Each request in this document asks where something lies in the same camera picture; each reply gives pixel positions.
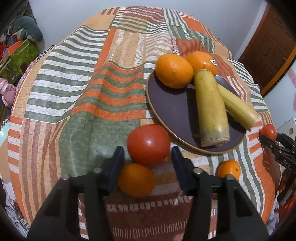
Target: patterned tablecloth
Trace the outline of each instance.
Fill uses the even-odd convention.
[[[179,145],[183,156],[210,174],[220,162],[237,160],[242,168],[239,182],[266,221],[280,173],[257,138],[262,125],[272,123],[259,86],[194,17],[171,9],[117,7],[78,27],[35,64],[19,87],[8,156],[15,196],[29,225],[61,174],[86,174],[117,145],[126,150],[134,128],[158,123],[147,104],[145,84],[159,56],[197,50],[216,59],[219,75],[261,119],[236,149],[223,155],[199,155],[173,137],[171,146]],[[181,195],[170,160],[151,169],[157,185],[149,197],[136,199],[117,191],[105,198],[115,240],[172,240],[184,232],[191,198]],[[82,204],[79,214],[82,236],[87,237]],[[211,215],[214,223],[215,209]]]

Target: pink plush toy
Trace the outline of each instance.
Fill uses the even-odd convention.
[[[15,86],[9,84],[7,79],[0,78],[0,94],[6,107],[12,108],[13,101],[15,100]]]

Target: orange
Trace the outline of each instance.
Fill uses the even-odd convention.
[[[161,55],[155,64],[158,79],[167,87],[181,89],[193,78],[193,69],[183,57],[173,53]]]
[[[148,168],[137,163],[124,166],[118,178],[120,190],[138,198],[149,196],[155,184],[154,174]]]
[[[207,69],[215,76],[218,73],[218,64],[216,60],[208,53],[196,51],[190,53],[186,60],[191,64],[194,72],[200,69]]]
[[[241,169],[238,162],[232,159],[222,162],[218,168],[219,177],[225,177],[226,175],[231,174],[236,180],[238,180],[240,172]]]

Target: yellow cylindrical stalk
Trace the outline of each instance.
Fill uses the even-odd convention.
[[[218,87],[228,113],[246,130],[250,131],[260,117],[258,113],[252,106],[247,105],[246,102],[223,86],[218,84]]]
[[[194,74],[200,140],[203,147],[229,141],[227,113],[218,84],[209,70]]]

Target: green box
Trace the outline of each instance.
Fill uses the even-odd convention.
[[[35,44],[25,40],[6,60],[4,68],[0,66],[0,76],[7,78],[10,83],[18,80],[26,71],[28,65],[39,55]]]

